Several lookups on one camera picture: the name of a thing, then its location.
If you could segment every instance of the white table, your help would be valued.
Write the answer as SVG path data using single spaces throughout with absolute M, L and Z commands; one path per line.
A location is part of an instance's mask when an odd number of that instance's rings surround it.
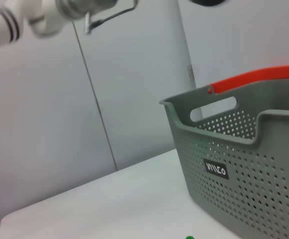
M 6 216 L 0 239 L 239 239 L 189 196 L 175 150 Z

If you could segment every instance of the green object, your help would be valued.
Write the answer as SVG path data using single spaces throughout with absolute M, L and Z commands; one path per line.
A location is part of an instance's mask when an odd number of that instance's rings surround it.
M 229 97 L 235 108 L 191 120 Z M 206 86 L 161 104 L 193 200 L 243 239 L 289 238 L 289 79 L 220 94 Z

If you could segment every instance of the basket handle hole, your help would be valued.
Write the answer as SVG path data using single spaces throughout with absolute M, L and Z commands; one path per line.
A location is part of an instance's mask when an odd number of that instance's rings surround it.
M 202 118 L 211 117 L 219 113 L 231 110 L 235 108 L 236 105 L 237 105 L 236 98 L 229 97 L 192 110 L 190 117 L 193 122 L 197 122 Z

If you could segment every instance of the basket logo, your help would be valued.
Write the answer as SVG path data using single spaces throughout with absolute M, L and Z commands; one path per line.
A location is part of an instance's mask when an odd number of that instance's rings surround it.
M 207 173 L 211 173 L 221 178 L 229 179 L 226 165 L 208 159 L 204 159 L 205 169 Z

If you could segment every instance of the white wall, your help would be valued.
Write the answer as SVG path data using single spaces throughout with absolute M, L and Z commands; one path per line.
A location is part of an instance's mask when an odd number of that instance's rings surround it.
M 289 0 L 228 0 L 209 8 L 179 4 L 197 87 L 289 64 Z
M 0 220 L 114 171 L 73 26 L 26 28 L 0 49 Z
M 132 6 L 132 0 L 98 18 Z M 141 0 L 90 37 L 77 27 L 119 169 L 174 148 L 163 98 L 195 89 L 176 0 Z

